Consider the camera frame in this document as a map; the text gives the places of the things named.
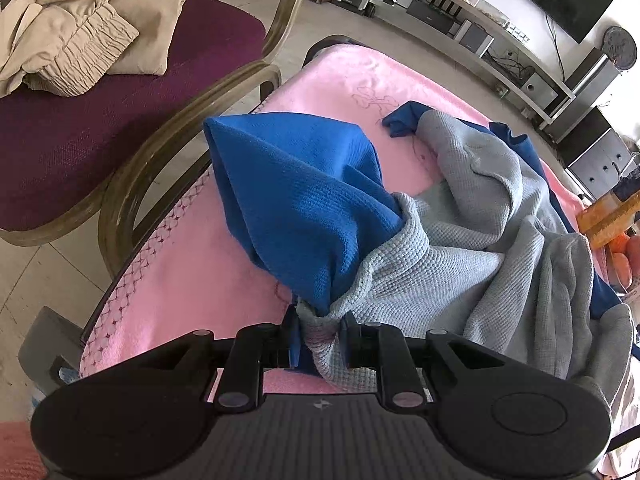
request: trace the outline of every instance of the gray shelf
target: gray shelf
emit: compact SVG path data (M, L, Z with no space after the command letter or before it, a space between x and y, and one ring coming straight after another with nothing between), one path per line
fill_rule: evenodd
M484 29L489 34L491 34L494 38L498 38L498 37L503 38L504 40L514 45L515 50L521 52L522 54L524 54L524 56L526 56L530 60L531 64L536 69L537 73L539 73L543 78L549 79L556 86L558 86L558 88L562 92L564 92L564 94L567 95L569 99L571 100L575 99L575 94L569 89L567 85L565 85L562 82L561 79L557 78L556 76L554 76L548 71L548 68L545 66L542 60L540 60L540 58L538 58L532 51L530 51L523 43L518 41L506 30L504 30L500 25L495 23L494 20L489 18L487 15L485 15L483 12L476 9L475 7L469 5L464 0L451 0L451 1L455 2L455 4L462 7L462 9L465 12L468 12L469 14L471 14L474 17L473 21L475 21L479 25L482 25Z
M475 53L453 41L452 38L443 34L436 28L431 27L428 23L422 22L410 14L407 14L404 7L399 5L389 5L381 0L371 0L370 2L377 8L377 18L404 30L408 34L423 40L425 43L430 44L443 54L446 54L446 56L453 59L455 62L466 67L471 72L480 75L480 70L484 74L489 74L505 85L511 92L516 94L527 104L527 106L532 108L533 111L542 117L544 121L548 123L553 122L545 111L535 104L535 102L533 102L532 99L526 95L521 88L519 88L519 86L512 82L511 79L505 76L502 72L488 64L484 59L476 56Z

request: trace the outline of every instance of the pink blanket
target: pink blanket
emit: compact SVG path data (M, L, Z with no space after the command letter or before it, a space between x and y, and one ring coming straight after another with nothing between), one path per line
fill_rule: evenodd
M274 92L259 112L304 112L359 125L378 152L385 188L414 195L442 179L431 150L415 137L392 139L380 121L415 100L478 124L488 120L433 81L367 48L322 52ZM575 221L579 199L545 166ZM84 349L86 376L197 329L233 337L243 326L280 323L290 292L257 269L226 228L211 169L185 193L118 282ZM331 393L322 379L268 372L267 392Z

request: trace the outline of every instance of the purple seat cushion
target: purple seat cushion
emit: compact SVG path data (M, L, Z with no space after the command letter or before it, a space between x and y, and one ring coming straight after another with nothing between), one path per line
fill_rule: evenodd
M166 120L233 70L260 59L264 26L217 0L186 0L163 76L107 75L86 94L22 85L0 99L0 228L59 217Z

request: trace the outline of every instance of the gray fabric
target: gray fabric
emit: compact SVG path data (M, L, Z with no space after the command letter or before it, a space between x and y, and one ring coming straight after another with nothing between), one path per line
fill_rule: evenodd
M395 325L406 336L443 328L559 378L611 404L633 325L628 306L590 319L593 263L586 238L568 234L548 186L500 139L432 110L417 135L436 153L445 182L394 196L406 220L367 255L330 313L297 307L318 371L347 391L375 388L371 370L347 370L340 318Z

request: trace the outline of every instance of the gray plastic object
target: gray plastic object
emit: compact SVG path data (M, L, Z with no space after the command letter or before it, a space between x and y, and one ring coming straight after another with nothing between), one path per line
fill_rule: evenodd
M78 370L84 345L82 329L44 306L27 332L18 362L28 378L45 395L63 386L60 368Z

